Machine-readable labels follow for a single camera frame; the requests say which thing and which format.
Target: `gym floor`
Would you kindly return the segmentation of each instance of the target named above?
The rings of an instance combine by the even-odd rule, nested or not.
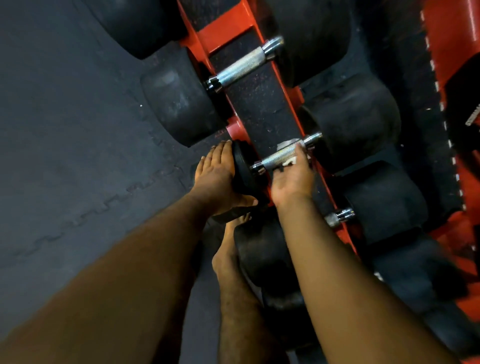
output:
[[[237,1],[181,3],[199,30]],[[402,111],[404,133],[398,149],[391,147],[375,158],[407,169],[429,202],[430,226],[437,227],[450,212],[461,209],[462,202],[434,78],[429,68],[422,68],[430,61],[425,58],[420,10],[412,5],[415,1],[350,3],[354,36],[348,55],[301,89],[308,100],[364,72],[374,72],[391,88]],[[192,167],[228,135],[219,133],[190,149],[176,143],[156,121],[139,84],[140,75],[158,59],[153,55],[139,61],[127,54],[81,0],[4,1],[0,22],[4,337],[84,266],[186,193]],[[419,39],[422,48],[416,43]],[[258,44],[247,33],[214,55],[212,63],[220,69]],[[261,156],[299,135],[271,66],[233,85],[228,95]],[[424,114],[432,108],[435,114]],[[323,210],[329,208],[326,201]],[[181,363],[216,360],[219,294],[210,260],[222,233],[214,223],[206,227]]]

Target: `person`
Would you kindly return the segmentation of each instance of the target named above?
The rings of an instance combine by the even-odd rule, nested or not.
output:
[[[81,271],[0,346],[0,363],[176,363],[194,281],[191,257],[207,219],[251,196],[231,187],[231,142],[202,157],[195,185]],[[285,233],[315,333],[329,363],[458,363],[458,360],[361,263],[312,201],[305,152],[275,171],[271,197]],[[218,362],[288,363],[244,280],[229,223],[212,265],[218,277]]]

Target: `gray floor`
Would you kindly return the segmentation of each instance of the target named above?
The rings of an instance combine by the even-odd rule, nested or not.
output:
[[[80,269],[181,197],[187,149],[145,107],[139,75],[80,0],[0,3],[0,337]],[[218,287],[210,228],[185,322],[182,363],[216,355]]]

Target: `silver dumbbell handle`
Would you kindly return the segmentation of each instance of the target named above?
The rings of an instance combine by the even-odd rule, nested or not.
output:
[[[305,138],[299,139],[296,142],[293,142],[292,144],[278,150],[271,156],[254,163],[250,169],[258,172],[259,174],[263,174],[267,170],[274,170],[295,156],[295,148],[297,144],[300,144],[303,148],[308,148],[318,142],[321,138],[322,133],[308,135]]]
[[[283,37],[277,36],[269,39],[261,47],[254,49],[246,56],[240,58],[231,66],[228,66],[216,76],[210,77],[205,82],[209,92],[220,92],[225,87],[255,71],[265,63],[273,60],[278,51],[283,47]]]
[[[355,218],[355,211],[351,207],[337,210],[325,216],[325,221],[332,229],[335,229],[341,225],[342,222],[346,222]]]

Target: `red metal frame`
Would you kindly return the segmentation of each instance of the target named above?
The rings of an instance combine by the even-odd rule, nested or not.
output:
[[[432,53],[442,109],[446,106],[444,87],[448,80],[473,55],[480,52],[479,0],[426,0],[421,14],[427,30],[426,47]],[[457,256],[476,244],[473,226],[480,224],[480,182],[453,159],[465,202],[464,211],[452,215],[448,223],[432,235],[453,255],[457,266],[470,278],[479,280],[473,261]],[[469,297],[457,302],[474,321],[480,321],[480,283],[469,285]]]
[[[209,57],[242,34],[254,29],[260,41],[262,43],[265,42],[265,39],[260,32],[260,28],[255,20],[255,17],[253,16],[252,9],[250,8],[250,4],[247,0],[240,0],[239,4],[235,5],[229,11],[219,16],[216,20],[198,32],[194,30],[179,1],[178,3],[181,16],[188,30],[188,35],[182,39],[180,43],[183,46],[188,47],[195,58],[199,62],[204,63],[212,74],[215,74],[215,69],[211,64]],[[271,63],[271,67],[273,67],[278,82],[282,87],[285,99],[290,107],[295,122],[297,123],[301,134],[305,135],[296,113],[298,107],[304,102],[300,88],[286,87],[281,80],[280,72],[278,71],[277,66],[274,63]],[[232,139],[245,140],[251,143],[248,133],[236,112],[235,116],[230,118],[228,121],[227,131]],[[328,195],[336,207],[330,190],[325,183],[325,171],[322,170],[318,163],[316,165],[320,175],[322,176],[322,180],[325,184]],[[337,234],[344,243],[350,244],[353,249],[355,249],[345,225],[343,225],[342,228],[337,231]]]

